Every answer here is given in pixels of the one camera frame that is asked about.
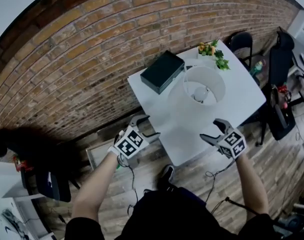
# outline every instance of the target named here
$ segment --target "white lamp shade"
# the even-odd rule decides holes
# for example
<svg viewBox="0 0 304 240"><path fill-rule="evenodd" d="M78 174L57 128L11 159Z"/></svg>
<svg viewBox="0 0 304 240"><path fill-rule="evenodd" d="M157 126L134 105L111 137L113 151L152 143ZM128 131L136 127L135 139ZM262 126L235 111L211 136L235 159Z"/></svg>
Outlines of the white lamp shade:
<svg viewBox="0 0 304 240"><path fill-rule="evenodd" d="M212 93L212 102L197 102L193 91L207 87ZM216 118L215 106L224 98L226 86L219 73L207 66L193 66L184 73L168 95L171 116L191 132L201 133Z"/></svg>

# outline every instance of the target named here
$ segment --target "black box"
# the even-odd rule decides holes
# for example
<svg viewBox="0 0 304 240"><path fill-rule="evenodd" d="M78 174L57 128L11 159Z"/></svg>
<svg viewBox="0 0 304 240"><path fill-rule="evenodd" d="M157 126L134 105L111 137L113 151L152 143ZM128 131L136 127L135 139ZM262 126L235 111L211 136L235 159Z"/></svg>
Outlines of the black box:
<svg viewBox="0 0 304 240"><path fill-rule="evenodd" d="M143 83L160 94L183 69L184 60L167 50L140 76Z"/></svg>

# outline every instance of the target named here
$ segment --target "black shirt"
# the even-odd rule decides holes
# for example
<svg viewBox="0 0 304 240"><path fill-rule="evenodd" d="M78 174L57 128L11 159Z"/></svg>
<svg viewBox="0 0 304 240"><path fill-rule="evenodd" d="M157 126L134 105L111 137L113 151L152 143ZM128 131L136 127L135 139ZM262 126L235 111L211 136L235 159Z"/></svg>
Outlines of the black shirt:
<svg viewBox="0 0 304 240"><path fill-rule="evenodd" d="M238 235L220 227L200 202L177 192L151 191L135 205L133 214L117 240L124 239L273 239L269 215L249 220ZM65 240L96 239L104 236L99 223L90 218L74 218L66 226Z"/></svg>

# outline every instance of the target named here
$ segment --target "person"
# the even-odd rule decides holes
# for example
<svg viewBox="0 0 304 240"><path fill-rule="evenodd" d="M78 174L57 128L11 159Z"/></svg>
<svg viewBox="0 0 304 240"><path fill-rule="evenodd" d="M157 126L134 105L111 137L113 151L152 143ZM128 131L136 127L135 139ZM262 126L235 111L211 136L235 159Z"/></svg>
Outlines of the person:
<svg viewBox="0 0 304 240"><path fill-rule="evenodd" d="M98 212L117 165L118 155L110 151L82 185L73 204L72 219L66 226L65 240L104 239ZM158 190L144 193L116 239L273 239L268 197L259 176L246 154L237 158L236 166L244 204L256 212L247 210L246 223L238 235L220 227L203 200L172 185L174 167L167 165L158 181Z"/></svg>

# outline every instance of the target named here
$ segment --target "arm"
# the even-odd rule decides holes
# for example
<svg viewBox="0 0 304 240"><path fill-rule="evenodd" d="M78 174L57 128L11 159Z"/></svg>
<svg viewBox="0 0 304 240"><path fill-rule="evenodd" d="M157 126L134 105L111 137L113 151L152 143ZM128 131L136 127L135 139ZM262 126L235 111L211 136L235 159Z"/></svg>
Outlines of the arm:
<svg viewBox="0 0 304 240"><path fill-rule="evenodd" d="M110 151L79 190L73 204L72 218L84 217L99 222L99 208L117 165L118 156Z"/></svg>
<svg viewBox="0 0 304 240"><path fill-rule="evenodd" d="M236 166L241 179L245 206L258 214L268 214L269 204L267 192L246 154L238 157ZM249 221L253 217L255 217L255 214L247 211L246 220Z"/></svg>

